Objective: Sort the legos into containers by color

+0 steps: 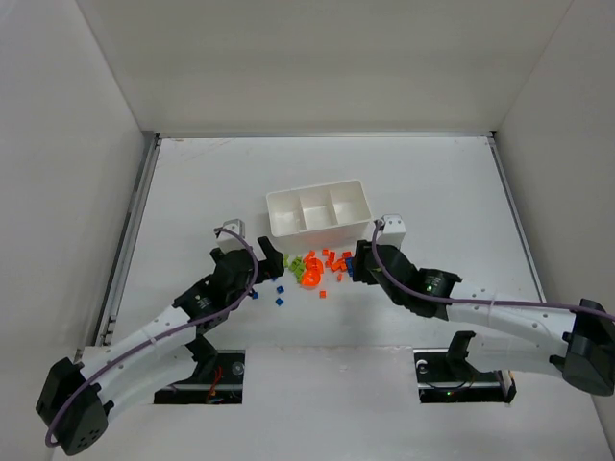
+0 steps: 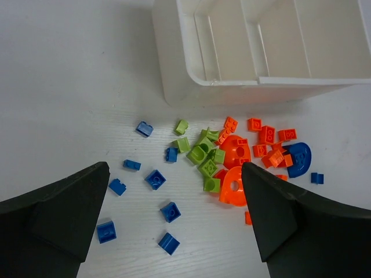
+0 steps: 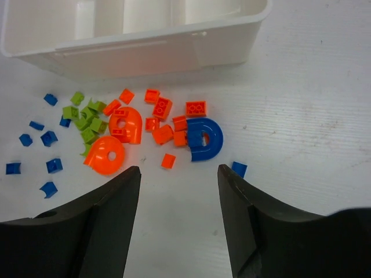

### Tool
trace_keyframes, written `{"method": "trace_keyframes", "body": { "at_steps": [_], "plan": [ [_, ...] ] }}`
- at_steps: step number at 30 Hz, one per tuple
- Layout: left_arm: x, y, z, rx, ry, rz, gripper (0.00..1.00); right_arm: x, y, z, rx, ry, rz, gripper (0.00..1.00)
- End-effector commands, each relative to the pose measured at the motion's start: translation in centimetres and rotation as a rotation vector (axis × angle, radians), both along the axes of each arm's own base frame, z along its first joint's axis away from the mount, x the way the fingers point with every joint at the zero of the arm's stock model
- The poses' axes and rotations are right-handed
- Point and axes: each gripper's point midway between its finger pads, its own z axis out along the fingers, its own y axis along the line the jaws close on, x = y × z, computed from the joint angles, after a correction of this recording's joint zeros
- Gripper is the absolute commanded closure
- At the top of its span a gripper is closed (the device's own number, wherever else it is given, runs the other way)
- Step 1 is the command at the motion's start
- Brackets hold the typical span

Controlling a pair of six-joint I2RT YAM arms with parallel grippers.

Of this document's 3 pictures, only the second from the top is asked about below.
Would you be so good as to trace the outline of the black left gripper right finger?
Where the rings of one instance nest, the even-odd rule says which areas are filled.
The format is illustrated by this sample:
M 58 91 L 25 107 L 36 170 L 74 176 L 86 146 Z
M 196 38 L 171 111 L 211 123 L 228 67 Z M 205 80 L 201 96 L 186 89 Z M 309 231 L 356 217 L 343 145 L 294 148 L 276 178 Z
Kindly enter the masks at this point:
M 370 277 L 370 210 L 284 181 L 253 163 L 242 182 L 271 277 Z

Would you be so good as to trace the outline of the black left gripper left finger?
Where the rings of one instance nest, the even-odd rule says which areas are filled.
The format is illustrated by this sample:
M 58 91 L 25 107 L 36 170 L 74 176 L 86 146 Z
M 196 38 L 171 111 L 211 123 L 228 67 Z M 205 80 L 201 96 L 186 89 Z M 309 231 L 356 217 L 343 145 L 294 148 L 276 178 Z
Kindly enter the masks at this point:
M 106 162 L 1 202 L 1 277 L 76 277 L 110 179 Z

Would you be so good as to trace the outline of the green square lego brick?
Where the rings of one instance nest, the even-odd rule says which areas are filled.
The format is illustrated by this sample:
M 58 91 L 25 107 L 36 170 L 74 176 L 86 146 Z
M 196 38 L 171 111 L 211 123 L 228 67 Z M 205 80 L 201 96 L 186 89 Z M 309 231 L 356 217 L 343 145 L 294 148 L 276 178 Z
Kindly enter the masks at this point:
M 211 151 L 211 158 L 215 164 L 223 164 L 225 159 L 225 151 L 219 148 Z

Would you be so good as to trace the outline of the small blue lego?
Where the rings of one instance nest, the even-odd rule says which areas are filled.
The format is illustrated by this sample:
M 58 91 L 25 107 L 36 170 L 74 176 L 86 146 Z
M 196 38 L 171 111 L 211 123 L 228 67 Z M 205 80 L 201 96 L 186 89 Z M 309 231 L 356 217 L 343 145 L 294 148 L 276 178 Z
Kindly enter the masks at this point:
M 311 173 L 311 183 L 312 184 L 324 184 L 324 174 L 321 173 Z

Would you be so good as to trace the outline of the blue half-round lego piece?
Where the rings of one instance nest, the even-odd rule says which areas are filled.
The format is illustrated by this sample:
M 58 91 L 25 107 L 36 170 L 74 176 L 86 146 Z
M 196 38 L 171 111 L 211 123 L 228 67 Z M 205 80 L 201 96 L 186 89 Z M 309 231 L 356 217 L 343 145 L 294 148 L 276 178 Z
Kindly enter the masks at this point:
M 291 155 L 293 165 L 287 168 L 289 178 L 304 175 L 310 168 L 312 153 L 310 147 L 304 142 L 298 142 L 283 147 Z

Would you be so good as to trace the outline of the small blue lego brick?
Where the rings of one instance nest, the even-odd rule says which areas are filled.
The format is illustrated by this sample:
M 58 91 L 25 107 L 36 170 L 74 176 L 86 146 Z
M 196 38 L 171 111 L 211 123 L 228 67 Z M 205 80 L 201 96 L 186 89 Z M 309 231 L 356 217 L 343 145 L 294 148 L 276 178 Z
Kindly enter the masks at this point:
M 114 179 L 110 182 L 108 186 L 115 194 L 118 196 L 122 196 L 124 192 L 126 191 L 126 185 L 124 183 L 121 183 L 119 179 Z

